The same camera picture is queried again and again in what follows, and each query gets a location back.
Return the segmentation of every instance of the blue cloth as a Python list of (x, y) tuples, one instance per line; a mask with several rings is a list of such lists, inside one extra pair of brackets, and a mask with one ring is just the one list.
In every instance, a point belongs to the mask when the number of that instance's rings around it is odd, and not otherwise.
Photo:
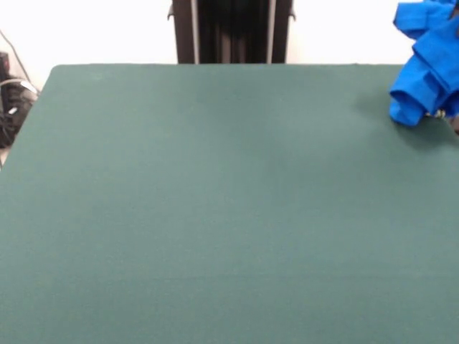
[(447, 117), (459, 113), (458, 28), (459, 17), (445, 20), (413, 45), (414, 55), (390, 90), (394, 121), (413, 126), (440, 108)]
[(395, 13), (394, 25), (412, 39), (448, 20), (454, 6), (440, 2), (400, 3)]

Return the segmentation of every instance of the blue towel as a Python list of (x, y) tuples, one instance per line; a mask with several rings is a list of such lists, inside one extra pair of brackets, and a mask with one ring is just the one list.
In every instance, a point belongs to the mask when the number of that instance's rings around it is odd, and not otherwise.
[(445, 23), (453, 7), (452, 4), (434, 1), (400, 3), (394, 25), (409, 38), (418, 39), (430, 29)]
[(447, 117), (459, 113), (459, 17), (448, 20), (452, 10), (413, 45), (413, 56), (390, 90), (389, 113), (394, 121), (413, 126), (439, 109)]

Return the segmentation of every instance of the cable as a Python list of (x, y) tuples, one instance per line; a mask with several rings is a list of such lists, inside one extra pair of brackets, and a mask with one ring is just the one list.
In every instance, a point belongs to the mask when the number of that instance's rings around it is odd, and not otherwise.
[[(0, 111), (0, 149), (10, 147), (22, 127), (39, 91), (25, 79), (7, 79), (0, 82), (0, 90), (5, 87), (8, 108)], [(28, 91), (34, 95), (26, 96)]]
[(7, 79), (7, 80), (0, 82), (0, 88), (8, 84), (20, 84), (23, 88), (28, 89), (30, 92), (34, 93), (35, 95), (39, 95), (39, 90), (34, 85), (32, 85), (32, 83), (28, 80), (19, 79), (19, 78)]
[(26, 77), (27, 81), (30, 82), (29, 74), (27, 74), (27, 71), (26, 71), (26, 69), (24, 68), (24, 65), (22, 64), (22, 61), (21, 61), (21, 59), (19, 58), (19, 55), (17, 54), (16, 48), (15, 48), (14, 45), (10, 42), (10, 40), (5, 36), (5, 34), (2, 32), (1, 29), (0, 29), (0, 36), (1, 36), (1, 38), (3, 38), (3, 40), (4, 40), (4, 41), (9, 45), (9, 47), (11, 48), (14, 57), (16, 57), (17, 63), (19, 63), (19, 66), (21, 67), (22, 72), (24, 73), (24, 76)]

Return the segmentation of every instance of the green felt surface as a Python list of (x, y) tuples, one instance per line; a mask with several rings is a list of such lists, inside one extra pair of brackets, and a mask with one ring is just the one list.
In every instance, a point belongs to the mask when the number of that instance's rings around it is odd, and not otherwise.
[(459, 343), (459, 145), (398, 67), (52, 72), (0, 174), (0, 343)]

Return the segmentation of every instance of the crumpled blue cloth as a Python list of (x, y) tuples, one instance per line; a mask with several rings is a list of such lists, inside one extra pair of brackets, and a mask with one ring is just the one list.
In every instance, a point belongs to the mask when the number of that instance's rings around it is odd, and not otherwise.
[(448, 20), (451, 4), (426, 1), (400, 5), (394, 23), (417, 41), (413, 56), (390, 90), (390, 116), (409, 126), (439, 109), (446, 117), (454, 117), (459, 113), (459, 18)]
[(395, 13), (394, 25), (412, 39), (446, 22), (454, 8), (452, 4), (436, 1), (400, 3)]

